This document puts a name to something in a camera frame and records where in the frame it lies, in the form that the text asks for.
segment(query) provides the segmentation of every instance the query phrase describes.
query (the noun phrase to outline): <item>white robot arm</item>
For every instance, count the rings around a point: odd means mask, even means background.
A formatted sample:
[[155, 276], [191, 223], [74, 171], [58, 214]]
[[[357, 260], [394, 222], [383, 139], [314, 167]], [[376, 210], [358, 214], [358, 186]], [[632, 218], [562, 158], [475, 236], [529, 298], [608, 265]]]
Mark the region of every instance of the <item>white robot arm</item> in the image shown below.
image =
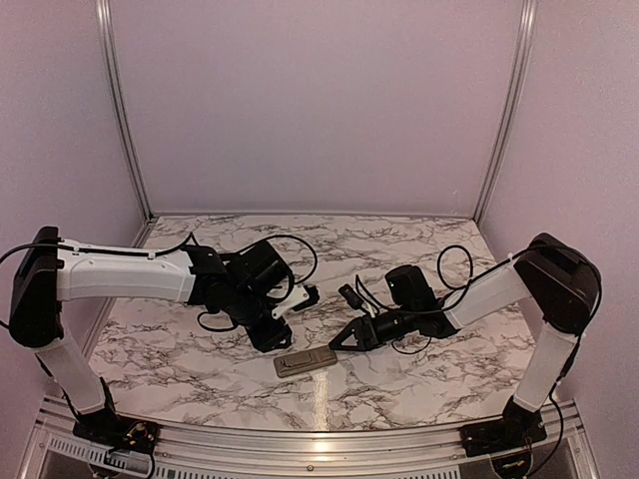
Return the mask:
[[[291, 345], [284, 314], [319, 300], [316, 288], [295, 284], [293, 272], [267, 241], [242, 253], [218, 254], [186, 242], [159, 251], [60, 239], [56, 228], [44, 227], [34, 244], [14, 277], [11, 336], [35, 352], [64, 390], [78, 418], [74, 432], [116, 448], [152, 452], [157, 425], [116, 414], [106, 383], [60, 324], [62, 301], [149, 297], [204, 305], [208, 312], [228, 314], [257, 350], [267, 352]], [[286, 296], [268, 296], [286, 279]]]
[[[542, 234], [512, 259], [443, 299], [434, 296], [417, 266], [400, 266], [385, 279], [398, 308], [354, 319], [330, 342], [331, 349], [368, 351], [416, 330], [446, 338], [513, 302], [533, 298], [544, 324], [503, 418], [464, 426], [462, 439], [468, 456], [545, 439], [538, 427], [539, 409], [572, 365], [580, 337], [596, 311], [601, 298], [598, 269], [580, 252]], [[364, 300], [352, 288], [345, 285], [340, 292], [351, 307], [361, 308]]]

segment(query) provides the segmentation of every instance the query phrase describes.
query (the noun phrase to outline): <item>white wall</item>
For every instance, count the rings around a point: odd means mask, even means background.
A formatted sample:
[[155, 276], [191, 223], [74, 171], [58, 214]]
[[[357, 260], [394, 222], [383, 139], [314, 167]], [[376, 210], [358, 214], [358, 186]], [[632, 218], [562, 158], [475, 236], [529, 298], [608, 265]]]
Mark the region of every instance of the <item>white wall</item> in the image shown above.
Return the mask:
[[[13, 0], [0, 9], [0, 253], [43, 225], [68, 238], [129, 244], [142, 225], [125, 166], [94, 2]], [[0, 266], [8, 319], [18, 257]], [[95, 301], [65, 306], [81, 339]], [[0, 328], [0, 471], [15, 477], [45, 375]]]
[[[604, 300], [560, 389], [604, 479], [638, 477], [639, 3], [542, 0], [504, 168], [481, 229], [498, 256], [548, 231], [597, 264]], [[533, 326], [537, 311], [525, 311]]]
[[521, 3], [114, 0], [153, 208], [471, 216]]

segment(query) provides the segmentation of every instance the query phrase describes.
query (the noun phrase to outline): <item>small rectangular object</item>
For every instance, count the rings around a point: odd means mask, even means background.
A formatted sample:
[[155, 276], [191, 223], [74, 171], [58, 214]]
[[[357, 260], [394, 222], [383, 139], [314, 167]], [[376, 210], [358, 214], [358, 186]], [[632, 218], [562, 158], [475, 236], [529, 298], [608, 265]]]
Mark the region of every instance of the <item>small rectangular object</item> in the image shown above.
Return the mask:
[[328, 346], [320, 346], [278, 356], [273, 363], [276, 366], [278, 377], [289, 377], [336, 364], [337, 356]]

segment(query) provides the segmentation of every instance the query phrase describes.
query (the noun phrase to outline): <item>metal frame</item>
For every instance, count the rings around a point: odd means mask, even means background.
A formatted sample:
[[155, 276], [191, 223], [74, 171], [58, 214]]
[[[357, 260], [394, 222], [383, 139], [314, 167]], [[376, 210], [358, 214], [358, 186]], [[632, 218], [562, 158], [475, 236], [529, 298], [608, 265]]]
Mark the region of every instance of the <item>metal frame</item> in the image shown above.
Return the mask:
[[131, 183], [133, 184], [134, 193], [138, 202], [138, 207], [145, 221], [151, 220], [154, 215], [147, 195], [147, 189], [144, 185], [142, 171], [138, 162], [138, 154], [131, 135], [131, 128], [127, 118], [127, 109], [124, 103], [124, 95], [122, 93], [122, 84], [120, 82], [120, 71], [118, 68], [118, 57], [116, 55], [116, 44], [113, 34], [113, 25], [111, 23], [111, 2], [110, 0], [96, 0], [96, 9], [98, 12], [98, 26], [102, 37], [102, 47], [104, 50], [109, 87], [111, 90], [111, 99], [118, 121], [118, 130], [120, 139], [124, 149]]
[[349, 211], [317, 211], [317, 212], [300, 212], [300, 211], [183, 211], [183, 212], [154, 212], [157, 218], [161, 217], [234, 217], [234, 216], [278, 216], [278, 217], [293, 217], [293, 216], [313, 216], [313, 217], [388, 217], [388, 218], [433, 218], [441, 220], [472, 220], [468, 215], [437, 215], [437, 214], [425, 214], [416, 212], [404, 212], [404, 213], [363, 213], [363, 212], [349, 212]]
[[[142, 171], [140, 168], [138, 155], [136, 152], [129, 120], [127, 118], [127, 110], [124, 102], [124, 94], [122, 84], [120, 80], [120, 71], [118, 67], [118, 58], [115, 45], [115, 37], [113, 33], [113, 24], [111, 19], [111, 0], [96, 0], [96, 9], [98, 12], [98, 24], [100, 27], [100, 33], [102, 37], [102, 44], [105, 54], [105, 62], [108, 73], [109, 87], [111, 91], [111, 97], [116, 112], [116, 118], [118, 121], [118, 128], [120, 131], [120, 137], [125, 152], [125, 159], [127, 161], [127, 167], [129, 169], [131, 182], [133, 184], [134, 192], [138, 202], [140, 211], [143, 218], [146, 221], [152, 220], [155, 216], [189, 216], [189, 215], [213, 215], [218, 212], [161, 212], [155, 213], [151, 206], [147, 189], [144, 184]], [[523, 89], [524, 78], [528, 66], [530, 48], [532, 46], [532, 34], [536, 17], [537, 0], [523, 0], [521, 10], [521, 20], [519, 24], [519, 33], [517, 36], [517, 43], [515, 46], [515, 57], [512, 65], [512, 72], [510, 75], [510, 83], [508, 86], [508, 92], [506, 95], [506, 103], [501, 116], [499, 124], [499, 130], [493, 145], [490, 162], [484, 180], [479, 192], [479, 197], [475, 205], [472, 219], [479, 225], [483, 220], [490, 198], [495, 188], [499, 171], [503, 164], [505, 150], [510, 136], [510, 130], [514, 121], [517, 106], [521, 98], [521, 92]], [[229, 212], [219, 212], [219, 214], [228, 214]], [[299, 212], [259, 212], [260, 215], [266, 214], [280, 214], [280, 215], [292, 215]], [[321, 215], [321, 213], [313, 212], [314, 215]], [[339, 212], [340, 215], [361, 215], [357, 212]], [[469, 219], [466, 216], [439, 216], [439, 215], [424, 215], [425, 217], [437, 217], [437, 218], [460, 218]]]
[[503, 107], [501, 123], [499, 124], [497, 137], [492, 148], [488, 171], [484, 177], [479, 198], [477, 199], [477, 204], [475, 206], [475, 212], [472, 216], [478, 226], [481, 224], [488, 210], [490, 199], [499, 176], [499, 171], [503, 165], [510, 131], [512, 130], [517, 107], [519, 106], [519, 101], [521, 99], [521, 92], [523, 90], [524, 79], [530, 58], [530, 48], [532, 47], [532, 34], [534, 30], [536, 11], [537, 0], [523, 1], [521, 22], [519, 23], [519, 34], [517, 36], [517, 45], [515, 47], [515, 58], [512, 64], [506, 103]]
[[[565, 418], [564, 437], [575, 458], [580, 479], [597, 479], [574, 402], [562, 403], [561, 409]], [[542, 416], [548, 439], [536, 444], [535, 448], [554, 444], [559, 433], [559, 417], [554, 407], [544, 406]], [[459, 435], [459, 427], [464, 422], [357, 432], [258, 431], [159, 422], [162, 429], [155, 454], [158, 470], [215, 471], [217, 477], [230, 479], [263, 476], [403, 479], [414, 478], [415, 474], [425, 476], [433, 469], [463, 467], [488, 459], [488, 456], [465, 457]], [[19, 477], [38, 477], [53, 438], [82, 442], [72, 436], [73, 424], [74, 418], [67, 404], [62, 399], [46, 397]], [[81, 445], [92, 447], [86, 441]], [[141, 460], [144, 461], [144, 456], [128, 458], [125, 454], [114, 453], [115, 456], [124, 462], [127, 459], [136, 461], [138, 467]]]

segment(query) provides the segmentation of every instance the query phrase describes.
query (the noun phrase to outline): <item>white marble table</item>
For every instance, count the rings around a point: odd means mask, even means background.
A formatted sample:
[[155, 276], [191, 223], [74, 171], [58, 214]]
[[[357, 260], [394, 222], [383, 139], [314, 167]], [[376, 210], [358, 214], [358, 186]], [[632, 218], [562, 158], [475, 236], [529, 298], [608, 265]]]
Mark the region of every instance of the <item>white marble table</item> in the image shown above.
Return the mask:
[[[359, 273], [390, 303], [383, 275], [418, 264], [430, 284], [444, 291], [435, 273], [438, 253], [461, 243], [477, 272], [493, 264], [476, 225], [465, 220], [419, 218], [246, 216], [160, 218], [147, 247], [166, 247], [195, 232], [218, 251], [237, 250], [274, 233], [311, 242], [319, 268], [311, 280], [320, 302], [287, 315], [294, 331], [287, 352], [326, 344], [357, 316], [337, 293]], [[311, 256], [298, 244], [273, 244], [304, 274]], [[445, 262], [449, 282], [467, 275], [462, 254]], [[251, 347], [243, 328], [213, 334], [199, 328], [202, 309], [154, 299], [119, 299], [91, 358], [109, 383], [117, 408], [193, 424], [272, 430], [362, 430], [474, 419], [501, 412], [521, 378], [533, 339], [517, 307], [477, 321], [417, 355], [390, 347], [339, 353], [324, 370], [279, 379], [273, 365], [281, 351]], [[407, 336], [406, 349], [426, 339]]]

